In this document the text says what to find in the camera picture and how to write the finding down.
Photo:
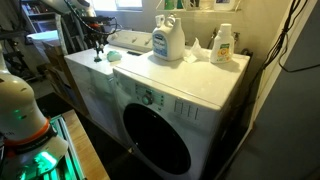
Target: floor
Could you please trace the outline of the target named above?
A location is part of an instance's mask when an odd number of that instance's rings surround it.
[[[53,93],[53,88],[48,80],[28,82],[28,84],[33,88],[39,109],[45,116],[54,117],[72,109],[69,104]],[[112,180],[161,179],[149,167],[128,153],[126,149],[96,127],[91,121],[80,113],[77,113],[77,115]]]

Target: detergent bottle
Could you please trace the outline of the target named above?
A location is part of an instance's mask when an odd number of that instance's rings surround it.
[[[156,16],[157,27],[153,30],[153,54],[167,61],[183,57],[185,36],[181,27],[181,19],[173,15],[165,18]]]
[[[234,38],[231,35],[231,24],[221,24],[218,35],[214,38],[214,45],[211,51],[211,63],[230,62],[234,50]]]

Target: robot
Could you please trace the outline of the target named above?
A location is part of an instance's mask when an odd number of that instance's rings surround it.
[[[42,1],[61,14],[70,12],[66,3],[72,3],[94,15],[85,0]],[[32,88],[8,71],[1,44],[0,133],[4,136],[0,148],[5,152],[0,161],[0,180],[37,179],[53,170],[68,150],[68,142],[57,135],[39,110]]]

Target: laundry room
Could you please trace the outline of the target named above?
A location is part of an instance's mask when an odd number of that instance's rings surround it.
[[[32,128],[8,125],[8,107],[14,104],[0,105],[0,180],[21,172],[27,179],[54,176],[54,170],[63,178],[72,172],[75,179],[319,178],[320,147],[314,144],[320,134],[314,127],[320,85],[309,82],[320,66],[315,55],[320,39],[312,36],[320,30],[319,4],[1,1],[0,87],[26,83],[22,89],[33,90],[32,108],[39,110],[16,106],[15,112],[26,114],[12,118],[52,118],[49,127],[67,129],[71,155],[34,175],[25,168],[31,161],[21,159],[34,160],[32,153],[44,149],[54,157],[51,141],[42,144],[47,149],[40,147],[39,133],[47,135],[43,129],[32,134]],[[309,53],[303,56],[304,50]],[[5,85],[8,74],[14,80]],[[8,92],[0,93],[1,101],[15,97]],[[68,122],[69,110],[91,154],[73,138],[72,124],[58,120]],[[23,137],[13,137],[16,131]],[[6,155],[25,142],[40,150],[18,153],[19,160]],[[72,170],[62,165],[69,156],[76,159]],[[84,163],[90,160],[91,168]]]

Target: label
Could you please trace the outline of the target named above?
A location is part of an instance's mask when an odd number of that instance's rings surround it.
[[[229,53],[230,44],[221,44],[220,49],[217,52],[217,61],[229,61],[230,53]]]
[[[216,0],[216,3],[230,3],[230,0]]]
[[[153,35],[153,51],[161,56],[168,57],[168,45],[163,35]]]

